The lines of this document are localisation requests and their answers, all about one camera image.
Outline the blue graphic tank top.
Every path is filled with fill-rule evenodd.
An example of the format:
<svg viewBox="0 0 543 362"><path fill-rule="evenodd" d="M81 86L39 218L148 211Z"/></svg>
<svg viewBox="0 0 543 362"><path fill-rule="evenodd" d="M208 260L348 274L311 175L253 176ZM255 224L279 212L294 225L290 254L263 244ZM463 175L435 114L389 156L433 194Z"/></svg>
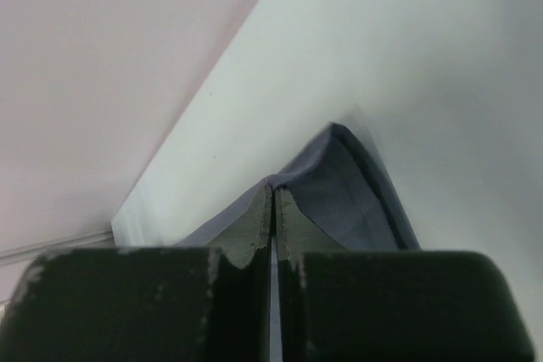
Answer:
<svg viewBox="0 0 543 362"><path fill-rule="evenodd" d="M190 292L170 361L404 361L418 356L401 319L361 290L390 253L417 240L386 176L333 124L281 172L251 187L185 240L210 255Z"/></svg>

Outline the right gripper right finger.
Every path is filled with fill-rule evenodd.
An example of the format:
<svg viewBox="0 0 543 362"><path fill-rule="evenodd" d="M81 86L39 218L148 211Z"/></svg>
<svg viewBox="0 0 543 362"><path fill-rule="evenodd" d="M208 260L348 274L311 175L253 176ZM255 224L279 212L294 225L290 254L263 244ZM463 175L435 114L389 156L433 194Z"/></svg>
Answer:
<svg viewBox="0 0 543 362"><path fill-rule="evenodd" d="M350 251L275 193L286 361L532 361L505 276L481 253Z"/></svg>

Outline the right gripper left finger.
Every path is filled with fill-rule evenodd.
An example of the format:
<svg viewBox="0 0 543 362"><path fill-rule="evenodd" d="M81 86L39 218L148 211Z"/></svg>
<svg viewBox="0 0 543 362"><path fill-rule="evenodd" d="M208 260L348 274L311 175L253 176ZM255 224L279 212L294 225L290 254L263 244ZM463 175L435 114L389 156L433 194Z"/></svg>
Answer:
<svg viewBox="0 0 543 362"><path fill-rule="evenodd" d="M4 361L266 361L272 189L202 247L34 260L1 323Z"/></svg>

